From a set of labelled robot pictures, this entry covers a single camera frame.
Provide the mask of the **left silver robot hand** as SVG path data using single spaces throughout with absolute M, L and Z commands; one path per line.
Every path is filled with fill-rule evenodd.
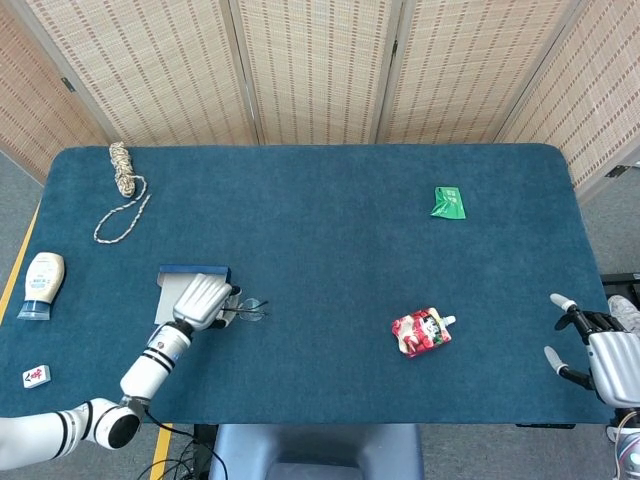
M 220 276 L 198 273 L 173 306 L 173 319 L 194 331 L 227 328 L 235 319 L 242 290 Z

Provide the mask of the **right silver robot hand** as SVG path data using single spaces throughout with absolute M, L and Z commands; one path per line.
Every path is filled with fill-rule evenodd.
M 561 294 L 552 293 L 550 301 L 563 311 L 555 329 L 574 326 L 589 361 L 587 373 L 577 371 L 561 360 L 555 349 L 546 346 L 544 354 L 554 373 L 594 391 L 604 404 L 614 409 L 638 408 L 639 337 L 612 315 L 585 311 Z

